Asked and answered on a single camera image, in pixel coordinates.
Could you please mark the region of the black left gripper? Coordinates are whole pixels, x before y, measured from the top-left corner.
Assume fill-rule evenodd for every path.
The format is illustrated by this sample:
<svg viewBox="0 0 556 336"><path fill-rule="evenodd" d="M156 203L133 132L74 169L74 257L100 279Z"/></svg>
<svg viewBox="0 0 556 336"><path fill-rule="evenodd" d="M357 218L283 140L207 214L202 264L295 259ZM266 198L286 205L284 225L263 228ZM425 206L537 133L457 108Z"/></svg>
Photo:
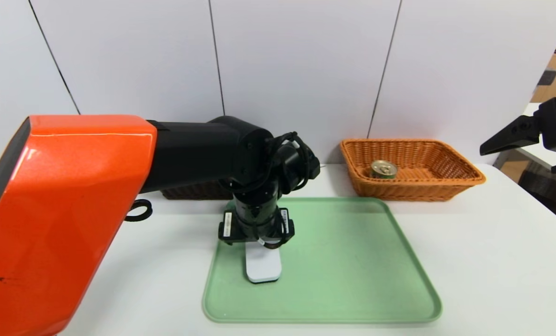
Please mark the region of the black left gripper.
<svg viewBox="0 0 556 336"><path fill-rule="evenodd" d="M257 242L282 246L295 236L289 210L278 206L281 194L233 194L218 227L218 240L234 243Z"/></svg>

